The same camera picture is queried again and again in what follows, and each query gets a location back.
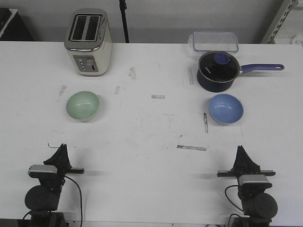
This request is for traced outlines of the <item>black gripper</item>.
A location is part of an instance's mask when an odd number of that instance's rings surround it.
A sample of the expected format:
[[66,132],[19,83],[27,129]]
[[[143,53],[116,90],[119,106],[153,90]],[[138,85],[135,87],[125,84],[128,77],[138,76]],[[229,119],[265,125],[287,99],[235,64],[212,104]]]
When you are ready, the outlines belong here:
[[[62,156],[63,165],[58,165],[59,159]],[[52,177],[46,177],[44,179],[39,179],[42,186],[46,187],[48,190],[53,192],[60,192],[65,183],[66,174],[84,174],[83,167],[72,167],[68,157],[67,145],[61,144],[57,148],[57,151],[46,161],[43,162],[44,165],[52,165],[57,167],[58,172]]]
[[[236,177],[237,180],[242,175],[265,175],[275,176],[276,172],[273,170],[261,170],[259,173],[237,173],[235,171],[240,171],[241,168],[243,171],[260,171],[260,166],[257,165],[252,159],[248,156],[244,147],[238,146],[236,158],[231,170],[219,170],[217,172],[217,177]],[[255,197],[260,193],[264,193],[266,189],[256,189],[256,188],[243,188],[237,184],[238,187],[238,197],[240,199],[250,199]]]

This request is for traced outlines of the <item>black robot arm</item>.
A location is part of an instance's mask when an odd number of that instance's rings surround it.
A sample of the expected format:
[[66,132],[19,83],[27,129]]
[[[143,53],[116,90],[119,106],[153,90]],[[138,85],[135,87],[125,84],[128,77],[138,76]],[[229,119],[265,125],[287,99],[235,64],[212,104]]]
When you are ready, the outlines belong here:
[[266,189],[272,187],[267,179],[268,176],[275,176],[273,170],[261,170],[248,156],[242,145],[237,147],[236,158],[231,170],[220,170],[217,177],[235,177],[238,189],[238,197],[242,207],[233,206],[239,209],[243,216],[231,214],[229,216],[229,227],[268,227],[272,218],[277,214],[278,206],[276,200],[265,193]]
[[75,183],[80,194],[80,226],[83,224],[82,192],[79,184],[67,174],[83,174],[84,168],[74,168],[70,164],[66,144],[61,144],[57,151],[42,165],[32,165],[28,170],[31,178],[40,184],[32,187],[25,195],[25,205],[31,216],[29,227],[68,227],[64,214],[58,212],[59,200],[65,180]]

